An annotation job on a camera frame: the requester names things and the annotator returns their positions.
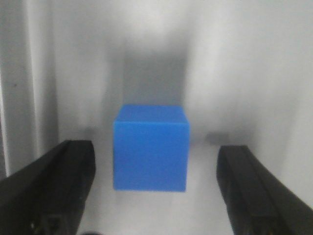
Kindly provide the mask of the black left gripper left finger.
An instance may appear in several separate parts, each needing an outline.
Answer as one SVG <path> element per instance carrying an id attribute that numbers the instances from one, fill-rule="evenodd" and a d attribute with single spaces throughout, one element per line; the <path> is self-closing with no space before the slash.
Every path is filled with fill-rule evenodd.
<path id="1" fill-rule="evenodd" d="M 75 235 L 95 177 L 91 141 L 64 141 L 0 182 L 2 235 Z"/>

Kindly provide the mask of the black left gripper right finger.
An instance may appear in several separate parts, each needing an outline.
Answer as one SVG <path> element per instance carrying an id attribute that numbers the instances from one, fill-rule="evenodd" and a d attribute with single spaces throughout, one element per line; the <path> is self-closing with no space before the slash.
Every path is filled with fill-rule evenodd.
<path id="1" fill-rule="evenodd" d="M 235 235 L 311 235 L 313 210 L 245 145 L 219 149 L 217 182 Z"/>

